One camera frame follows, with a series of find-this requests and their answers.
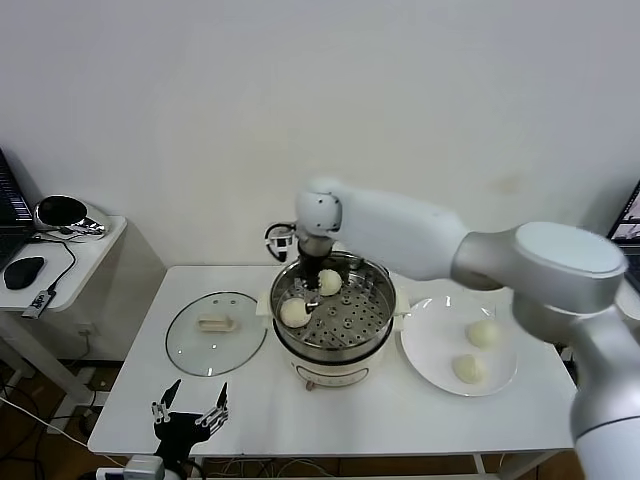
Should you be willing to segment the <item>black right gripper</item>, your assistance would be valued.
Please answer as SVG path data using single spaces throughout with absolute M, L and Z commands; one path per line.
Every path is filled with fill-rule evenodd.
M 304 238 L 298 240 L 301 278 L 293 281 L 293 296 L 304 300 L 307 313 L 312 313 L 321 303 L 319 272 L 323 262 L 332 252 L 333 241 L 329 238 Z

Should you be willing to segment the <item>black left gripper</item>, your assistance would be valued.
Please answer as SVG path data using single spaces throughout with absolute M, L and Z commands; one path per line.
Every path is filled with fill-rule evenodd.
M 206 442 L 212 436 L 211 428 L 221 428 L 229 416 L 227 382 L 215 405 L 207 412 L 170 412 L 180 384 L 181 380 L 177 379 L 164 391 L 159 402 L 151 403 L 154 434 L 159 441 L 154 454 L 162 459 L 188 459 L 196 444 Z

